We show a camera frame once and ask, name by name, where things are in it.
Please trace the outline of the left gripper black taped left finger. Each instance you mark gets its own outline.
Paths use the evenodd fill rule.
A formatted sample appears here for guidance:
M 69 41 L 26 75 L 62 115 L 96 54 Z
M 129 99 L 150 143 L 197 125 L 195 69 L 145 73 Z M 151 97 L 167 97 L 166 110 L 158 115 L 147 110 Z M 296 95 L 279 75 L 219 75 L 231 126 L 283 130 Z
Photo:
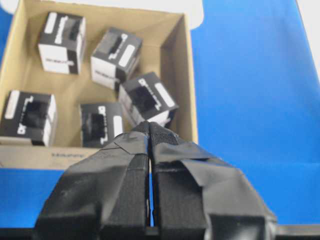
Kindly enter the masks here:
M 148 223 L 149 124 L 114 138 L 59 178 L 34 240 L 143 240 Z

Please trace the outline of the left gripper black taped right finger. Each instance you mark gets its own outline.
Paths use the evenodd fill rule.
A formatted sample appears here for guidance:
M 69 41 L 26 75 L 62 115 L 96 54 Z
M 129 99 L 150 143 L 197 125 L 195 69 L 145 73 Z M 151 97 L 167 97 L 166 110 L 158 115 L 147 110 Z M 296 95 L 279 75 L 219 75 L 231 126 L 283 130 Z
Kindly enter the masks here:
M 149 139 L 161 239 L 275 239 L 277 218 L 241 170 L 155 122 Z

